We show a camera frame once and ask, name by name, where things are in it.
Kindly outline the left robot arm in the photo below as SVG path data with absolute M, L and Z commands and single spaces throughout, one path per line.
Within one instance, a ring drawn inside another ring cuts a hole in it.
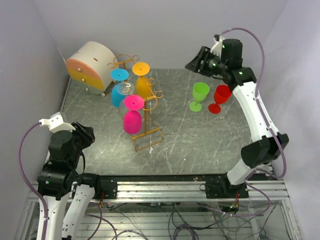
M 47 240 L 74 240 L 82 217 L 91 201 L 102 193 L 101 177 L 94 173 L 78 174 L 83 150 L 96 140 L 94 129 L 78 122 L 72 130 L 59 130 L 50 138 L 49 161 L 37 178 L 38 192 L 47 206 L 40 215 L 48 213 Z

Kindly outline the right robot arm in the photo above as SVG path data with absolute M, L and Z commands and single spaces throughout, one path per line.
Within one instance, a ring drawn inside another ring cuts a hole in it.
M 243 66 L 243 44 L 238 39 L 220 37 L 213 47 L 202 46 L 185 69 L 219 78 L 238 101 L 248 123 L 251 140 L 240 151 L 240 160 L 215 185 L 219 195 L 233 197 L 246 188 L 245 181 L 254 171 L 263 172 L 268 165 L 284 153 L 289 143 L 271 120 L 265 105 L 259 99 L 258 80 L 250 67 Z

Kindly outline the orange plastic wine glass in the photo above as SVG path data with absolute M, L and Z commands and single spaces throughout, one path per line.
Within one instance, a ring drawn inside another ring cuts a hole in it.
M 135 82 L 136 94 L 146 99 L 152 96 L 151 81 L 146 77 L 150 71 L 150 66 L 146 62 L 137 62 L 132 67 L 132 72 L 138 76 Z

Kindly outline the red plastic wine glass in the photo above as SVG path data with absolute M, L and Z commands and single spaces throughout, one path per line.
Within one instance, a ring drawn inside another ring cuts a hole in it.
M 219 114 L 221 112 L 220 105 L 226 103 L 231 97 L 232 92 L 227 85 L 219 85 L 213 95 L 214 103 L 208 106 L 208 110 L 212 114 Z

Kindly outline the green plastic wine glass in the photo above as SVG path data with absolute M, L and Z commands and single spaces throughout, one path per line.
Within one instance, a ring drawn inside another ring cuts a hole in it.
M 201 102 L 206 99 L 210 92 L 210 87 L 204 82 L 197 82 L 193 85 L 193 101 L 189 104 L 189 109 L 193 112 L 199 112 L 202 109 Z

